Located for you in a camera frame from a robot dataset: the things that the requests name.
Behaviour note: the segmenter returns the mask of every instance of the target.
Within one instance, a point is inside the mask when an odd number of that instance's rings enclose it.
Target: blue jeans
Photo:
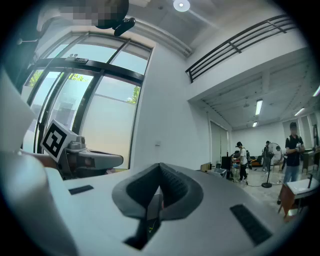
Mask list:
[[[296,182],[298,179],[299,174],[299,166],[286,166],[285,174],[283,178],[283,184],[286,184],[288,182]]]

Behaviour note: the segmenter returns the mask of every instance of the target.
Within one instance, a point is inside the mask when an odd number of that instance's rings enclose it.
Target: floor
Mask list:
[[[261,186],[262,183],[267,182],[268,172],[262,171],[262,167],[253,167],[252,170],[247,169],[248,177],[246,183],[235,183],[237,186],[241,187],[248,194],[252,195],[259,201],[262,201],[267,206],[272,208],[274,211],[278,212],[279,205],[277,205],[278,195],[280,193],[282,183],[277,184],[279,181],[283,181],[286,168],[284,168],[283,172],[279,171],[278,166],[274,168],[274,170],[270,171],[269,183],[272,184],[270,188],[264,188]],[[239,179],[239,173],[234,174],[235,179]],[[298,180],[304,180],[308,177],[306,172],[299,172]],[[281,216],[284,216],[283,209],[279,213]]]

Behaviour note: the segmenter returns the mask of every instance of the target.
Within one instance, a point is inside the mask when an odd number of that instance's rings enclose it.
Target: black rubber strip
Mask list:
[[[75,194],[79,194],[79,193],[86,192],[88,190],[93,190],[93,189],[94,189],[93,186],[86,185],[86,186],[80,186],[80,187],[69,189],[69,192],[71,195],[75,195]]]
[[[256,246],[271,237],[270,231],[243,204],[232,206],[230,210]]]

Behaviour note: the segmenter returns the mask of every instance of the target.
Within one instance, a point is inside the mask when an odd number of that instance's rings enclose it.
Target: balcony railing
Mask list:
[[[235,54],[241,54],[246,48],[275,36],[279,33],[287,33],[297,26],[288,15],[279,15],[261,21],[218,45],[212,51],[199,59],[185,72],[189,75],[191,83],[196,78],[212,69],[215,65],[225,61]]]

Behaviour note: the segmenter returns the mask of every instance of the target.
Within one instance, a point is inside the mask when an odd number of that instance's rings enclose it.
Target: black speaker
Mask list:
[[[221,169],[229,170],[231,169],[231,156],[221,157]]]

